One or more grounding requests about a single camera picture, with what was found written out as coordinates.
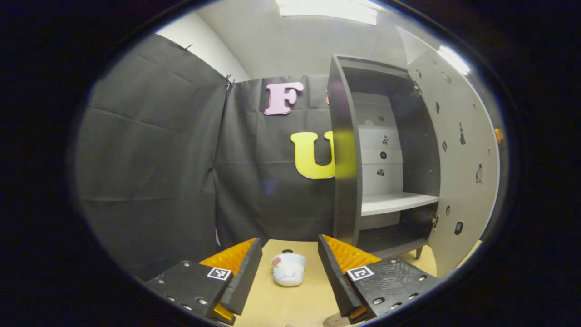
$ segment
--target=white plush toy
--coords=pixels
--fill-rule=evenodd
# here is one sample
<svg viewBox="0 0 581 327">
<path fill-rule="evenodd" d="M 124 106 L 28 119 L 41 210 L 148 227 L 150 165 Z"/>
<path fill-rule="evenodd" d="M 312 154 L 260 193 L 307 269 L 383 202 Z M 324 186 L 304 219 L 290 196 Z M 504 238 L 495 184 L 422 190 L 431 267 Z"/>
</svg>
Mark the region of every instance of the white plush toy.
<svg viewBox="0 0 581 327">
<path fill-rule="evenodd" d="M 307 258 L 303 255 L 284 250 L 282 254 L 272 258 L 274 281 L 283 286 L 298 286 L 303 282 L 306 265 Z"/>
</svg>

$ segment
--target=black fabric backdrop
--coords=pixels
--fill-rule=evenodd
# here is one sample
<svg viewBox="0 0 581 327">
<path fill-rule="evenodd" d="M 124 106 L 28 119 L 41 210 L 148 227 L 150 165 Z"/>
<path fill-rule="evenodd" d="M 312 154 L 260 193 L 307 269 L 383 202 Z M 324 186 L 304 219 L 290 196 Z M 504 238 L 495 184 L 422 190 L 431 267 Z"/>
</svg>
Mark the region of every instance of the black fabric backdrop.
<svg viewBox="0 0 581 327">
<path fill-rule="evenodd" d="M 287 115 L 267 116 L 266 85 L 301 81 L 304 91 Z M 216 160 L 216 223 L 220 243 L 232 246 L 252 237 L 315 241 L 331 234 L 335 180 L 308 179 L 295 167 L 291 134 L 311 131 L 315 161 L 331 162 L 323 137 L 331 130 L 325 102 L 328 76 L 272 77 L 236 83 L 228 89 Z"/>
<path fill-rule="evenodd" d="M 270 83 L 301 81 L 287 115 L 266 116 Z M 327 76 L 232 85 L 172 41 L 151 35 L 93 87 L 76 148 L 78 196 L 118 263 L 148 280 L 252 237 L 316 240 L 332 232 L 334 179 L 295 168 L 290 136 L 319 135 L 331 161 Z"/>
</svg>

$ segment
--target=cabinet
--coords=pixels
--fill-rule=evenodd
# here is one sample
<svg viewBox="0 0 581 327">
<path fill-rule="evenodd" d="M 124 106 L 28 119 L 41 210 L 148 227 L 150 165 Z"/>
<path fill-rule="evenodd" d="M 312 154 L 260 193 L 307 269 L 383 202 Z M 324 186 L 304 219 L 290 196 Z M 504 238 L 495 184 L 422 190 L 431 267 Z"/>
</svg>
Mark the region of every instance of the cabinet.
<svg viewBox="0 0 581 327">
<path fill-rule="evenodd" d="M 407 69 L 332 58 L 334 236 L 385 258 L 427 244 L 440 189 L 435 131 Z"/>
</svg>

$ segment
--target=ceiling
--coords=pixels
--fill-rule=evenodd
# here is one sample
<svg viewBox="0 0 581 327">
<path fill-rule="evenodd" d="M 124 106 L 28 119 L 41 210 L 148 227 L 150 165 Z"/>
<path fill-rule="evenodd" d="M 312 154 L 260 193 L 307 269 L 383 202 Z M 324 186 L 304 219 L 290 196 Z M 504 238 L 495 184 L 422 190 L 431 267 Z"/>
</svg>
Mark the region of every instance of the ceiling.
<svg viewBox="0 0 581 327">
<path fill-rule="evenodd" d="M 396 25 L 413 23 L 396 12 L 378 11 L 376 26 L 333 17 L 282 17 L 275 0 L 221 0 L 197 13 L 251 79 L 328 74 L 333 54 L 407 66 Z"/>
</svg>

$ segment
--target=white shelf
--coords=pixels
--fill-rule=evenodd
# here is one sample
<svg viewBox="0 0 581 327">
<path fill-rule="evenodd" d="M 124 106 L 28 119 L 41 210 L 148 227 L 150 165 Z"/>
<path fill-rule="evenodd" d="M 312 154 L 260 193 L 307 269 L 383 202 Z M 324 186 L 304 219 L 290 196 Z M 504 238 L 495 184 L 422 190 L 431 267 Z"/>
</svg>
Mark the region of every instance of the white shelf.
<svg viewBox="0 0 581 327">
<path fill-rule="evenodd" d="M 435 203 L 439 197 L 425 196 L 414 193 L 392 193 L 378 196 L 363 196 L 361 203 L 361 216 L 370 216 L 395 212 L 422 205 Z"/>
</svg>

